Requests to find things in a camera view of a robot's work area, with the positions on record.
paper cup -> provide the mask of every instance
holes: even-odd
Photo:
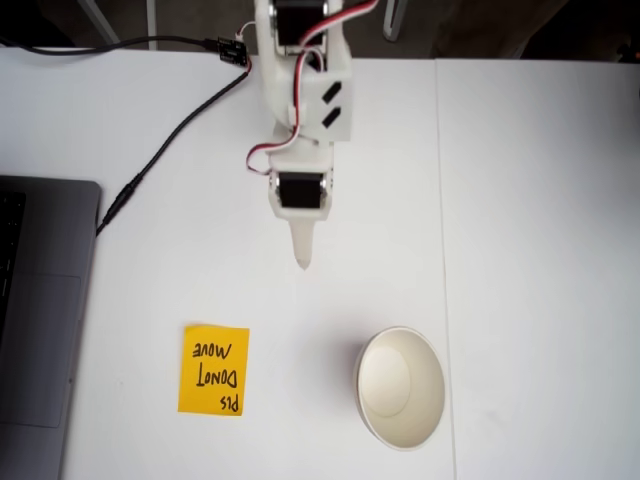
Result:
[[[438,357],[411,328],[392,327],[369,340],[356,361],[354,387],[362,421],[382,443],[398,450],[422,446],[444,410]]]

sticky note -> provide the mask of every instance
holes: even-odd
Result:
[[[248,328],[185,328],[178,411],[242,415],[248,352]]]

gray laptop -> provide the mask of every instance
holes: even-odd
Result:
[[[100,187],[0,176],[0,479],[62,464]]]

white table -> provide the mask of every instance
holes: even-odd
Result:
[[[96,179],[103,211],[238,74],[165,52],[0,51],[0,66],[0,173]],[[257,76],[181,134],[100,236],[63,478],[640,474],[640,69],[355,74],[353,140],[306,273],[244,171],[271,131]],[[196,322],[251,328],[241,418],[176,413]],[[452,387],[411,453],[366,431],[350,391],[357,349],[394,324],[432,341]]]
[[[458,478],[639,478],[640,66],[437,71]]]
[[[205,53],[0,51],[0,65],[1,173],[96,179],[102,211],[241,73]],[[403,454],[351,391],[360,346],[397,324],[448,372],[435,69],[389,67],[355,64],[353,141],[336,149],[307,272],[244,167],[272,131],[258,72],[168,149],[96,245],[63,478],[453,479],[449,402],[428,446]],[[200,322],[251,329],[242,417],[176,411],[183,329]]]

robotic arm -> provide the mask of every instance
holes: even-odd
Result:
[[[342,10],[342,0],[255,0],[264,94],[277,123],[271,142],[249,152],[247,166],[269,176],[269,202],[289,222],[303,269],[311,262],[315,222],[331,210],[333,144],[351,135],[351,53],[342,23],[377,3]],[[259,151],[269,156],[265,172],[250,164]]]

